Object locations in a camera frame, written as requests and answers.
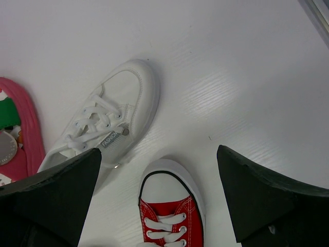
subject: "shoe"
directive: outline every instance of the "shoe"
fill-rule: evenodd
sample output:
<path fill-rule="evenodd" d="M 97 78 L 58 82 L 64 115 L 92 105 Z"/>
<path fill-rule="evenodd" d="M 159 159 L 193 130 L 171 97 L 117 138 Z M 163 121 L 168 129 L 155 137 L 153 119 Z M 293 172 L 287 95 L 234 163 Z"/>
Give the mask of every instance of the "shoe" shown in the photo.
<path fill-rule="evenodd" d="M 328 189 L 288 178 L 225 146 L 217 159 L 242 247 L 329 246 Z"/>
<path fill-rule="evenodd" d="M 0 186 L 36 174 L 44 157 L 29 95 L 17 83 L 0 78 Z"/>
<path fill-rule="evenodd" d="M 205 206 L 186 169 L 158 160 L 145 170 L 139 189 L 144 243 L 137 247 L 204 246 Z"/>
<path fill-rule="evenodd" d="M 100 151 L 91 149 L 0 187 L 1 246 L 77 247 L 101 159 Z"/>
<path fill-rule="evenodd" d="M 143 61 L 121 64 L 89 95 L 39 171 L 90 148 L 101 150 L 103 167 L 117 167 L 150 127 L 159 91 L 152 70 Z"/>

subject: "white shoelace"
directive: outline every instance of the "white shoelace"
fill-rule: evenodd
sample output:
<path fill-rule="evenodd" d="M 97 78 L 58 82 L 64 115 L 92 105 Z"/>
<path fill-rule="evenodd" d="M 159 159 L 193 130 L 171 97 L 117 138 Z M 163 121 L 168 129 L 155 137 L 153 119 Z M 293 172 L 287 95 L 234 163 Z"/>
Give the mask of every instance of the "white shoelace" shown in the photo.
<path fill-rule="evenodd" d="M 88 149 L 87 142 L 89 140 L 98 138 L 106 133 L 117 132 L 122 134 L 124 131 L 123 127 L 111 127 L 111 123 L 109 117 L 106 115 L 111 112 L 116 115 L 117 118 L 121 117 L 121 112 L 116 108 L 115 105 L 106 102 L 104 99 L 99 97 L 98 95 L 92 95 L 91 99 L 96 102 L 98 105 L 96 107 L 86 107 L 83 109 L 83 114 L 91 115 L 97 114 L 99 120 L 102 122 L 103 128 L 98 130 L 95 124 L 98 122 L 96 119 L 91 118 L 83 118 L 75 122 L 77 128 L 83 130 L 85 127 L 88 127 L 89 132 L 83 133 L 78 137 L 72 137 L 71 135 L 67 135 L 65 137 L 65 141 L 67 142 L 67 147 L 70 149 L 74 149 L 76 152 L 81 153 Z M 105 164 L 105 167 L 114 168 L 115 165 Z"/>
<path fill-rule="evenodd" d="M 186 219 L 186 214 L 179 214 L 179 215 L 169 215 L 169 216 L 157 216 L 159 222 L 155 222 L 148 218 L 145 218 L 144 222 L 145 225 L 154 230 L 163 230 L 163 232 L 152 232 L 148 231 L 147 236 L 151 239 L 161 239 L 163 238 L 166 244 L 165 247 L 185 247 L 187 245 L 186 240 L 180 240 L 186 232 L 187 228 L 182 226 L 179 229 L 179 233 L 172 233 L 172 227 L 175 224 L 182 223 Z M 159 247 L 154 243 L 140 243 L 136 247 Z"/>

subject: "metal eyelet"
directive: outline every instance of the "metal eyelet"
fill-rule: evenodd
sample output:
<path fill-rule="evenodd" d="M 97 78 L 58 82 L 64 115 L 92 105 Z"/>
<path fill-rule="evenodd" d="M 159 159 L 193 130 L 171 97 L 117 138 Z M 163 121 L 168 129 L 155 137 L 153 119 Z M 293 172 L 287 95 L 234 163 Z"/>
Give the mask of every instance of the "metal eyelet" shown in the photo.
<path fill-rule="evenodd" d="M 186 226 L 181 226 L 179 228 L 179 232 L 181 232 L 182 230 L 184 230 L 184 233 L 187 233 L 187 227 Z"/>
<path fill-rule="evenodd" d="M 146 236 L 150 237 L 150 235 L 149 235 L 150 233 L 152 233 L 152 231 L 147 231 Z"/>
<path fill-rule="evenodd" d="M 181 240 L 183 242 L 183 247 L 185 247 L 187 245 L 187 241 L 185 239 Z"/>

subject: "gray round button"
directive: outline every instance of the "gray round button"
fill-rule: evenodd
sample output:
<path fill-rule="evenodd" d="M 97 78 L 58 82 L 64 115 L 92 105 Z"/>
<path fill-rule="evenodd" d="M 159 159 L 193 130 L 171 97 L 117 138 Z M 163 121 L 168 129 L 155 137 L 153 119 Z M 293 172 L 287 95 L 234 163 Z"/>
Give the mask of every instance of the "gray round button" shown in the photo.
<path fill-rule="evenodd" d="M 6 131 L 0 132 L 0 166 L 10 162 L 17 153 L 17 142 Z"/>

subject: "shoe tongue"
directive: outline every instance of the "shoe tongue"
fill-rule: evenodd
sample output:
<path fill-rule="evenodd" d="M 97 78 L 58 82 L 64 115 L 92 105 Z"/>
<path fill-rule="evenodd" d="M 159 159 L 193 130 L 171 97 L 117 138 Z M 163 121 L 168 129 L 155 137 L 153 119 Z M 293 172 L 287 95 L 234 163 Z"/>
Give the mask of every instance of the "shoe tongue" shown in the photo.
<path fill-rule="evenodd" d="M 181 201 L 178 202 L 163 202 L 163 203 L 148 203 L 157 216 L 174 215 L 177 207 Z"/>

